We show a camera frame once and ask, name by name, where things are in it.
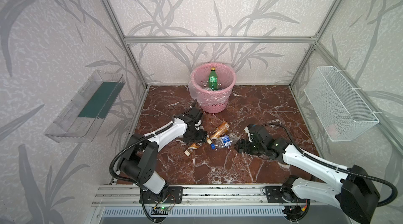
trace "pink trash can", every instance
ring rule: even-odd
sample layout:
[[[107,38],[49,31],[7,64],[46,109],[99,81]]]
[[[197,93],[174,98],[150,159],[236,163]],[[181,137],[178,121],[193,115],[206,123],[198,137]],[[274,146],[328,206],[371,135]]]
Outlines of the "pink trash can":
[[[216,68],[219,88],[217,91],[204,90],[203,84],[208,80],[211,68]],[[225,109],[229,96],[235,85],[237,76],[235,71],[223,63],[209,62],[196,67],[190,76],[189,92],[193,99],[197,99],[201,108],[209,113],[218,113]]]

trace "bottle label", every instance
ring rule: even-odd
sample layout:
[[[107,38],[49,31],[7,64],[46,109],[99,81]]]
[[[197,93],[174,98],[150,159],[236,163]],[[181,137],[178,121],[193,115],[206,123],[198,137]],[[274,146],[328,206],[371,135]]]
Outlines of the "bottle label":
[[[225,147],[228,147],[231,145],[231,141],[229,140],[228,136],[222,136],[221,137],[222,142],[224,143]]]

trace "red marble table top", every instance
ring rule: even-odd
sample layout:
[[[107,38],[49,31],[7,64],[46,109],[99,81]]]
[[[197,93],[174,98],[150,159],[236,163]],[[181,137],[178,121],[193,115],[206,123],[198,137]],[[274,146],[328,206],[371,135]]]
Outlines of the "red marble table top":
[[[136,132],[145,134],[158,129],[191,103],[186,86],[151,86]],[[216,114],[204,112],[202,120],[208,133],[226,121],[230,132],[245,139],[244,128],[248,124],[279,122],[290,129],[301,148],[318,154],[288,86],[235,86],[227,108]],[[283,129],[267,128],[272,135],[287,139]],[[233,146],[212,150],[204,144],[189,157],[183,153],[186,148],[181,139],[176,139],[158,153],[156,171],[170,184],[281,184],[290,174],[310,178],[310,174],[297,167],[239,154]]]

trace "green bottle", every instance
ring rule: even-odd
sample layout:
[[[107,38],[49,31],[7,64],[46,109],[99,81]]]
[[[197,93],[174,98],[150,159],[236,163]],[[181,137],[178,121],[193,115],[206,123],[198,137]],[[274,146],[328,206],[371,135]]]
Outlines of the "green bottle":
[[[211,73],[208,76],[208,86],[213,90],[217,90],[217,74],[216,74],[216,68],[211,68]]]

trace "leaf pattern wallpaper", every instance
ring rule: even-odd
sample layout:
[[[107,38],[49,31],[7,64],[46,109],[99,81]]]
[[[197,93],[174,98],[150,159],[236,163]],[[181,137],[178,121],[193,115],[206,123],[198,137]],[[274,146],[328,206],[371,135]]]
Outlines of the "leaf pattern wallpaper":
[[[321,43],[367,93],[400,133],[403,132],[403,0],[345,0]],[[304,94],[316,67],[327,65],[313,53],[293,90],[326,159],[357,164],[393,182],[399,190],[391,204],[376,209],[371,223],[397,224],[403,219],[403,159],[376,126],[353,141],[334,143]],[[381,197],[387,186],[377,185]]]
[[[311,36],[333,0],[109,0],[126,36]],[[131,44],[148,83],[185,84],[194,67],[231,65],[238,83],[288,84],[307,44]]]
[[[94,70],[126,84],[91,143],[43,135]],[[0,0],[0,223],[82,223],[144,88],[100,0]]]

